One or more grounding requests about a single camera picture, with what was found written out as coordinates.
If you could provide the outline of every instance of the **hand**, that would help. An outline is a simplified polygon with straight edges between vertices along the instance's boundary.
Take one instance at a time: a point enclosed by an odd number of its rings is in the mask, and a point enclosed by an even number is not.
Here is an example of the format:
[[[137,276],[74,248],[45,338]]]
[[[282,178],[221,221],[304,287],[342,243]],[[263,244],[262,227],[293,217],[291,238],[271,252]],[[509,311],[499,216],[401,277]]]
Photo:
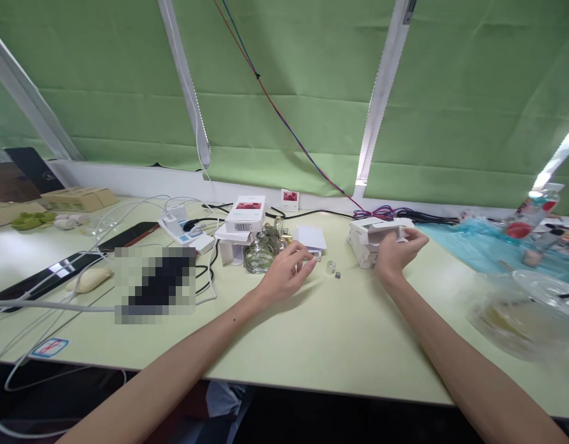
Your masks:
[[[396,232],[390,231],[379,244],[375,273],[384,284],[390,279],[402,276],[402,270],[417,256],[428,243],[428,237],[413,228],[406,229],[408,242],[396,242]]]
[[[303,265],[303,259],[308,259],[309,262]],[[307,248],[294,240],[276,256],[262,282],[250,293],[253,293],[264,307],[288,299],[301,288],[316,263]]]

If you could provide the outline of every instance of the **plastic lid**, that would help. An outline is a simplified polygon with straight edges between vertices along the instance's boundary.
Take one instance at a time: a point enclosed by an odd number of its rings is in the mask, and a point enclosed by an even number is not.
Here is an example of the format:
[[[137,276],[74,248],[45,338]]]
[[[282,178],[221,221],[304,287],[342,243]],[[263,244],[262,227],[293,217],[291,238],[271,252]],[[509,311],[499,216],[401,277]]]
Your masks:
[[[550,191],[560,191],[561,189],[564,188],[564,184],[557,184],[554,182],[548,182],[546,185],[544,185],[544,189],[550,190]]]
[[[569,294],[569,284],[536,271],[515,270],[513,278],[527,291],[535,302],[539,302],[569,316],[569,299],[560,295]]]

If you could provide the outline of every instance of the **red wire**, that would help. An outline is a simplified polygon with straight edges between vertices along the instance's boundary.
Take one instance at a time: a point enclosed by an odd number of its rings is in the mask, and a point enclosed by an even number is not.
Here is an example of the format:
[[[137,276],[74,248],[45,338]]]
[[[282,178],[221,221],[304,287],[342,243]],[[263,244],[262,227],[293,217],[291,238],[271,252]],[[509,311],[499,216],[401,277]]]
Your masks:
[[[276,105],[274,104],[274,102],[272,101],[272,99],[270,98],[270,95],[268,94],[268,92],[266,91],[266,88],[264,88],[264,85],[262,84],[262,80],[260,80],[260,75],[254,70],[254,67],[252,65],[252,62],[249,61],[249,59],[246,56],[246,53],[243,52],[243,49],[241,49],[241,46],[239,45],[239,41],[237,40],[237,38],[235,37],[235,34],[233,34],[233,31],[231,30],[231,27],[229,26],[229,22],[227,22],[227,19],[225,18],[225,15],[223,14],[223,11],[221,10],[220,6],[217,3],[217,0],[212,0],[215,4],[215,6],[217,7],[219,13],[221,14],[221,17],[223,18],[223,21],[225,22],[225,26],[227,26],[227,29],[229,29],[229,32],[231,33],[231,37],[233,37],[233,40],[235,40],[235,44],[237,45],[237,47],[239,48],[239,51],[241,52],[241,55],[243,56],[243,58],[246,60],[247,64],[249,65],[249,68],[252,70],[252,72],[254,73],[255,77],[257,78],[258,82],[260,83],[260,86],[262,87],[262,91],[264,92],[264,95],[266,96],[266,98],[270,101],[270,105],[272,105],[272,107],[274,108],[274,111],[276,111],[276,113],[278,114],[278,116],[283,120],[283,122],[285,123],[286,126],[289,126],[289,124],[287,123],[287,121],[285,120],[285,118],[283,117],[283,115],[280,113],[280,111],[278,110],[278,108],[276,107]],[[297,143],[299,144],[299,146],[301,147],[301,149],[303,150],[303,152],[305,153],[305,155],[307,156],[307,158],[309,160],[312,161],[312,163],[315,165],[315,163],[313,162],[313,160],[311,159],[311,156],[309,155],[309,153],[307,153],[307,151],[303,148],[303,145],[301,145],[301,143],[299,141],[297,141]],[[350,199],[357,207],[359,207],[361,210],[363,210],[364,212],[368,213],[368,211],[366,211],[363,207],[361,207],[352,197],[350,197],[348,194],[346,194],[338,185],[336,185],[334,182],[332,182],[332,180],[330,180],[329,177],[327,177],[326,173],[324,173],[317,165],[316,165],[317,169],[320,171],[320,173],[326,178],[326,180],[328,182],[330,182],[330,184],[332,184],[334,186],[334,188],[336,188],[339,192],[341,192],[342,194],[344,194],[346,197],[348,197],[348,199]]]

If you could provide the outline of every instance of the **floor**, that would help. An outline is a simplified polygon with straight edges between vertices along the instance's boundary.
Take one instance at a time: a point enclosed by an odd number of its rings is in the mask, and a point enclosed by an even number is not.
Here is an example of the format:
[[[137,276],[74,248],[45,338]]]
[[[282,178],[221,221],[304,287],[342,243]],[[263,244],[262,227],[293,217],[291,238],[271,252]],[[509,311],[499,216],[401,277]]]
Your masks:
[[[66,371],[70,366],[31,362],[22,367],[13,385]],[[2,389],[10,366],[0,365],[0,419],[16,430],[60,430],[72,426],[123,384],[117,371],[87,369],[16,393]],[[356,398],[324,393],[252,387],[246,414],[235,443],[481,443],[479,436],[454,407]],[[227,422],[210,421],[205,433],[172,443],[225,442]],[[569,435],[569,421],[557,421]],[[55,442],[39,441],[40,444]],[[0,444],[34,442],[0,434]]]

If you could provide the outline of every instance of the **human arm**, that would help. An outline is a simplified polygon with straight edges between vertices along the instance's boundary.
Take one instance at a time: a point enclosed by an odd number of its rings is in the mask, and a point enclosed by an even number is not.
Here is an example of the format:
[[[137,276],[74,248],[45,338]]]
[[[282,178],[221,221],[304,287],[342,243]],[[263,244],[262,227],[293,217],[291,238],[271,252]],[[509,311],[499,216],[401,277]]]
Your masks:
[[[305,265],[303,259],[311,259]],[[68,431],[59,444],[144,441],[219,358],[241,328],[264,309],[290,298],[315,267],[293,242],[262,282],[213,321],[167,350]]]
[[[459,336],[406,281],[402,269],[428,242],[407,230],[381,242],[375,272],[441,376],[455,404],[488,443],[569,443],[556,423],[525,391]]]

